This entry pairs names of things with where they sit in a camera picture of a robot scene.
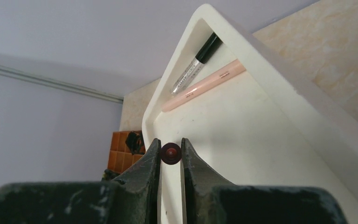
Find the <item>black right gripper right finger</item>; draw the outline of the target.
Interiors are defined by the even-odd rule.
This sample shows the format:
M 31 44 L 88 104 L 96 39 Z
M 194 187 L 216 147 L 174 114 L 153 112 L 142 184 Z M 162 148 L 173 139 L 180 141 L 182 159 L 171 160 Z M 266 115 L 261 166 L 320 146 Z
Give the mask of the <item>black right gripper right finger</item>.
M 209 166 L 183 138 L 182 202 L 186 224 L 345 224 L 326 190 L 236 185 Z

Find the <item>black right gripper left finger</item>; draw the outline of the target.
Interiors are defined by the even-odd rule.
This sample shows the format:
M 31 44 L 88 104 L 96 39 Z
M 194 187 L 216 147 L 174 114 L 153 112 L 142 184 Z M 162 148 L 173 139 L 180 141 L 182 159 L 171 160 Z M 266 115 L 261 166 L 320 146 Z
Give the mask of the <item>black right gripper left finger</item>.
M 156 224 L 161 141 L 109 181 L 18 182 L 0 187 L 0 224 Z

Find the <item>maroon makeup pencil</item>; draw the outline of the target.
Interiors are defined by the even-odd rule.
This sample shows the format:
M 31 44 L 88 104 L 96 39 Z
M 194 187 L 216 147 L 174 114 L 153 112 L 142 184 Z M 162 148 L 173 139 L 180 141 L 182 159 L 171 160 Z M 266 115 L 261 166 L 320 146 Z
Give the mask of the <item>maroon makeup pencil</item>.
M 181 161 L 182 150 L 176 143 L 169 142 L 159 150 L 159 156 L 165 164 L 174 165 Z

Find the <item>white drawer organizer box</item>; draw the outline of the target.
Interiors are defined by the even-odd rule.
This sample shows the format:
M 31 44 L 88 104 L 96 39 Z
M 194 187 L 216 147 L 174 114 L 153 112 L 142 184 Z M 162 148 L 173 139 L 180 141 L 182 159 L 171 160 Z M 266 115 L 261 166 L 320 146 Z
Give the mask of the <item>white drawer organizer box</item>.
M 223 45 L 196 77 L 246 71 L 170 111 L 170 88 L 211 33 Z M 142 121 L 146 145 L 188 138 L 238 185 L 312 186 L 358 224 L 358 1 L 322 0 L 252 35 L 209 4 L 192 15 Z

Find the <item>pink makeup pencil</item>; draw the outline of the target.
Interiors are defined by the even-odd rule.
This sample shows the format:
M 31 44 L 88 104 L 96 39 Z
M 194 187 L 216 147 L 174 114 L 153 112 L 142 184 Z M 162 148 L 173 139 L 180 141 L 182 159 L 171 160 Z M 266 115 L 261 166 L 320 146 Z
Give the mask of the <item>pink makeup pencil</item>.
M 245 71 L 236 59 L 168 100 L 162 105 L 162 112 L 169 112 Z

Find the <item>clear glitter gloss tube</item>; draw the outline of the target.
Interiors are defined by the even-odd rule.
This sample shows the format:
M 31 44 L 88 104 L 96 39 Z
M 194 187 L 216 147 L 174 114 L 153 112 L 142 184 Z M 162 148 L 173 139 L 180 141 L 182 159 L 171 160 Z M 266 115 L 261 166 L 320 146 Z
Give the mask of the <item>clear glitter gloss tube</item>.
M 188 67 L 174 83 L 170 90 L 172 95 L 177 95 L 190 85 L 221 44 L 221 39 L 213 32 L 198 51 L 194 59 L 189 63 Z

